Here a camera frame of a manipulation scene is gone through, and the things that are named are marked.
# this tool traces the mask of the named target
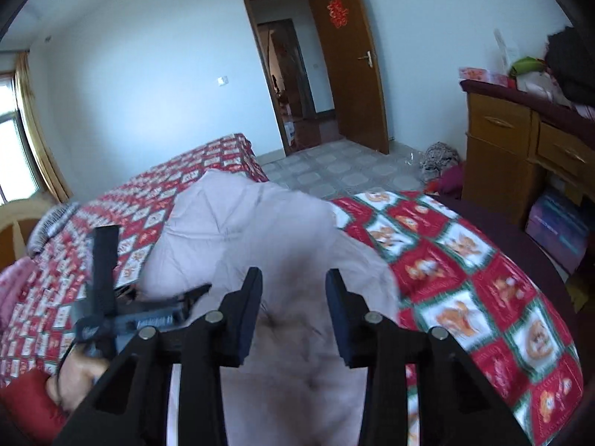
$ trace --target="hand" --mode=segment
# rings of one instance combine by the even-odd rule
[[[48,379],[46,392],[64,411],[71,413],[87,397],[93,388],[93,381],[99,379],[108,367],[107,360],[87,357],[83,354],[82,347],[77,345],[64,360],[59,376],[59,394],[56,376]]]

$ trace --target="tiled floor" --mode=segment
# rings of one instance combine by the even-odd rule
[[[419,153],[391,142],[385,156],[343,139],[263,166],[269,180],[291,190],[334,199],[370,190],[420,190]]]
[[[343,136],[338,133],[337,120],[334,118],[303,119],[296,121],[294,126],[295,142],[292,146],[294,151],[302,151],[343,139]]]

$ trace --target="bedspread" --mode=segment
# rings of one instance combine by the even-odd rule
[[[475,226],[418,192],[334,200],[337,226],[389,263],[401,326],[447,328],[513,410],[547,444],[582,397],[572,336],[549,300]],[[419,444],[415,369],[407,366],[409,445]]]
[[[89,279],[89,233],[97,226],[120,225],[115,287],[133,287],[176,195],[209,168],[267,181],[250,141],[242,134],[229,135],[155,166],[87,203],[47,243],[35,258],[39,270],[29,277],[10,326],[2,335],[0,387],[33,367],[55,372],[58,358],[74,336],[71,303],[84,297],[84,284]]]

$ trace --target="desk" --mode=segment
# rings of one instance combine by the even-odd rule
[[[461,86],[469,107],[464,200],[524,228],[548,171],[576,203],[595,200],[595,122],[517,90]]]

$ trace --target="storage box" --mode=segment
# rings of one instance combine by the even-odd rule
[[[571,275],[587,251],[588,226],[579,209],[555,190],[533,205],[526,231]]]

